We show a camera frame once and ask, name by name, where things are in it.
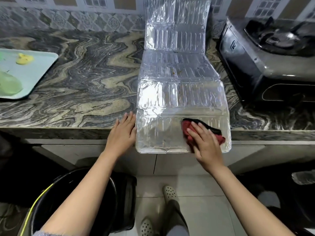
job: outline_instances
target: left hand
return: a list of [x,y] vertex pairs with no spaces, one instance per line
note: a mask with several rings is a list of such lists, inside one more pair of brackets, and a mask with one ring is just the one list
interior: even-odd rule
[[116,119],[102,155],[119,158],[124,154],[136,141],[137,128],[135,127],[135,123],[136,114],[133,114],[132,111],[130,111],[129,115],[125,113],[120,121]]

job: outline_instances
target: yellow food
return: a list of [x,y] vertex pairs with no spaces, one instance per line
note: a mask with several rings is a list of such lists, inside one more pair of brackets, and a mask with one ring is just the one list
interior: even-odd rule
[[33,60],[34,60],[34,57],[32,55],[24,55],[22,53],[19,53],[19,57],[16,60],[16,63],[24,65],[24,64],[28,64],[32,62]]

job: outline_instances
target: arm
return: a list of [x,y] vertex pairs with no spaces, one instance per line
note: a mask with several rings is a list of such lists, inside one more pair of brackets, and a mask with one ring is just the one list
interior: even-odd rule
[[202,124],[192,123],[195,140],[192,146],[197,160],[222,188],[238,219],[249,236],[294,236],[294,234],[258,201],[223,164],[222,152],[215,135]]
[[76,236],[89,234],[116,160],[136,140],[135,122],[136,115],[132,112],[128,116],[125,113],[120,122],[116,120],[108,136],[104,152],[44,224],[43,232]]

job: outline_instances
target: right hand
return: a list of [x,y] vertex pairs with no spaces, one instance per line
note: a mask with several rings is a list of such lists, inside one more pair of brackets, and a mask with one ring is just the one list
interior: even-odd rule
[[187,129],[187,132],[195,140],[192,147],[195,155],[202,167],[210,174],[213,171],[224,167],[222,151],[215,135],[207,128],[199,123],[191,123],[197,133]]

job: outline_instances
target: foot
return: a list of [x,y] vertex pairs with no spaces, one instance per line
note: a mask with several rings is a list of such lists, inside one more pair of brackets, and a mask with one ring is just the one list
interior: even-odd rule
[[140,226],[140,234],[139,236],[154,236],[154,230],[152,227],[152,223],[148,218],[145,218]]
[[164,186],[162,191],[163,191],[165,203],[168,203],[171,199],[178,201],[178,196],[177,196],[176,191],[174,190],[173,187],[171,187],[169,185]]

